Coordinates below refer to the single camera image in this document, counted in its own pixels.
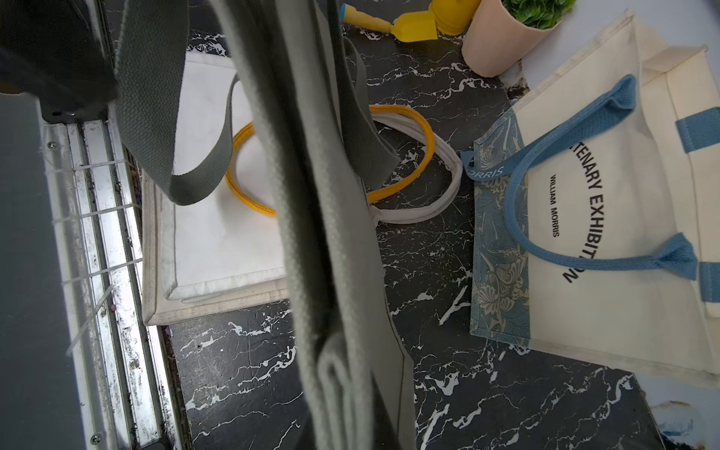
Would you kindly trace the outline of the grey-green canvas bag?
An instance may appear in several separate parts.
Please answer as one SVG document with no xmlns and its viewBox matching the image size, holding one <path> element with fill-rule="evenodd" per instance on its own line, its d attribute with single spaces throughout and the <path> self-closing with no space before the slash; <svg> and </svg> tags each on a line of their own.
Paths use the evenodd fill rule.
<svg viewBox="0 0 720 450">
<path fill-rule="evenodd" d="M 390 316 L 367 189 L 399 159 L 371 119 L 365 66 L 335 1 L 216 1 L 270 172 L 295 345 L 320 449 L 412 449 L 414 364 Z M 123 144 L 179 206 L 204 200 L 232 131 L 174 172 L 189 31 L 185 1 L 129 1 L 116 54 Z"/>
</svg>

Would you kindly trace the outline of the cream bag with blue handles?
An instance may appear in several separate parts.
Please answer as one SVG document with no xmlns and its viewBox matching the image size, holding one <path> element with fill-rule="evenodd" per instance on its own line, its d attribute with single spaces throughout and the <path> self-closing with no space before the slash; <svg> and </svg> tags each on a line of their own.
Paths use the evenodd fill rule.
<svg viewBox="0 0 720 450">
<path fill-rule="evenodd" d="M 476 337 L 719 384 L 719 91 L 624 13 L 461 156 Z"/>
</svg>

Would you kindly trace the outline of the cream canvas bag with print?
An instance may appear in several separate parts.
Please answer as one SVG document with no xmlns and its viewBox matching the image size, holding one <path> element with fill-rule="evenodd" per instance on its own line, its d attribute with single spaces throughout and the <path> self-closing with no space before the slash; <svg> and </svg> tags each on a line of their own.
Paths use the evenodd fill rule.
<svg viewBox="0 0 720 450">
<path fill-rule="evenodd" d="M 444 212 L 459 192 L 463 165 L 457 152 L 415 110 L 373 105 L 374 121 L 425 146 L 426 155 L 408 177 L 367 195 L 376 204 L 401 191 L 437 157 L 452 174 L 448 189 L 432 204 L 411 209 L 371 206 L 375 224 L 414 224 Z M 198 204 L 177 206 L 149 179 L 142 182 L 144 302 L 148 326 L 238 311 L 288 297 L 275 212 L 243 193 L 234 178 Z"/>
</svg>

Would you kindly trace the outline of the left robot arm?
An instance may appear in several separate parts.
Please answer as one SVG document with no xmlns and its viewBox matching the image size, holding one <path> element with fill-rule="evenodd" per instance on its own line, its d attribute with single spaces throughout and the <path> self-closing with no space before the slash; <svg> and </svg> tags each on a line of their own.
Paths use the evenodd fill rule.
<svg viewBox="0 0 720 450">
<path fill-rule="evenodd" d="M 30 94 L 50 124 L 105 120 L 117 97 L 86 1 L 1 3 L 1 92 Z"/>
</svg>

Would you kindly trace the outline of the white bag with yellow handles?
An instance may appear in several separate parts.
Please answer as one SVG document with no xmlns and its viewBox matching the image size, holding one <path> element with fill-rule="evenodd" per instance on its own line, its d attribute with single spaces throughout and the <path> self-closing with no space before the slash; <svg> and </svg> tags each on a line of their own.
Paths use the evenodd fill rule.
<svg viewBox="0 0 720 450">
<path fill-rule="evenodd" d="M 218 143 L 225 118 L 233 132 L 253 120 L 230 58 L 188 52 L 181 87 L 174 170 L 196 168 Z M 184 303 L 287 294 L 279 225 L 243 204 L 226 181 L 195 204 L 163 198 L 159 211 L 163 294 Z"/>
</svg>

